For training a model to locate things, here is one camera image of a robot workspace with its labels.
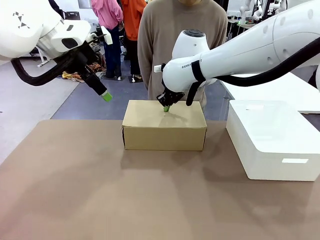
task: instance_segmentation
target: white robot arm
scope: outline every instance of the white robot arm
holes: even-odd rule
[[[111,99],[106,87],[88,68],[97,61],[89,43],[99,38],[110,45],[112,38],[104,27],[91,33],[83,20],[63,20],[48,0],[0,0],[0,64],[11,61],[18,76],[26,83],[40,86],[64,70],[80,73],[83,80],[106,101]],[[17,59],[35,47],[57,65],[38,77],[31,77]]]
[[[271,3],[269,6],[270,11],[275,11],[275,14],[279,14],[287,10],[288,5],[286,0],[278,0],[277,3]]]
[[[172,60],[155,66],[162,71],[163,94],[157,98],[168,109],[188,91],[191,105],[198,87],[213,78],[238,86],[275,80],[297,67],[320,63],[320,0],[279,13],[209,50],[206,35],[183,31],[174,46]],[[249,78],[231,75],[254,74]]]
[[[240,7],[241,20],[239,21],[239,24],[246,24],[246,11],[250,11],[251,2],[252,0],[245,0],[244,6]],[[261,14],[264,13],[261,1],[254,0],[254,7],[257,8],[257,10],[253,13],[252,18],[257,21],[261,17]]]

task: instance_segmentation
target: floor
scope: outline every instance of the floor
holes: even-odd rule
[[[112,101],[106,103],[86,84],[79,84],[64,104],[54,114],[52,119],[98,119],[122,120],[125,116],[130,99],[146,100],[147,90],[143,83],[130,83],[130,63],[122,63],[122,81],[103,79],[102,82],[113,95]],[[308,81],[315,67],[304,67],[292,71],[296,76]],[[224,101],[226,90],[217,81],[205,89],[207,105],[204,116],[207,120],[226,120],[225,112],[228,108]],[[304,115],[320,131],[320,115]]]
[[[39,68],[39,61],[23,60],[32,76],[39,76],[54,65]],[[0,164],[27,136],[38,122],[50,119],[78,83],[54,79],[43,86],[21,81],[12,65],[0,65]]]
[[[23,62],[33,76],[50,69],[54,63],[42,68],[38,68],[38,64],[31,59]],[[314,69],[296,69],[293,73],[306,81]],[[105,102],[85,83],[55,79],[42,87],[33,87],[22,82],[10,64],[0,66],[0,164],[43,119],[122,120],[130,99],[146,100],[148,97],[143,83],[129,82],[130,64],[127,61],[122,63],[122,76],[121,81],[102,80],[113,95],[111,102]],[[216,82],[207,86],[205,92],[205,118],[225,119],[228,107],[224,101],[225,89]],[[320,131],[320,115],[305,117]]]

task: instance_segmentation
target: sneaker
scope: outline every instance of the sneaker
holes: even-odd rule
[[[141,83],[143,82],[141,75],[132,75],[132,82],[133,83]]]

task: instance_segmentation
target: white storage bin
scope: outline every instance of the white storage bin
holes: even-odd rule
[[[320,132],[284,101],[231,100],[226,129],[249,179],[320,174]]]

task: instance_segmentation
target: white desk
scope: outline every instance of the white desk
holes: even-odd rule
[[[241,74],[236,76],[245,78],[253,75]],[[257,86],[242,87],[223,81],[221,83],[231,99],[286,101],[302,114],[320,114],[319,90],[292,73],[287,73],[274,81]]]

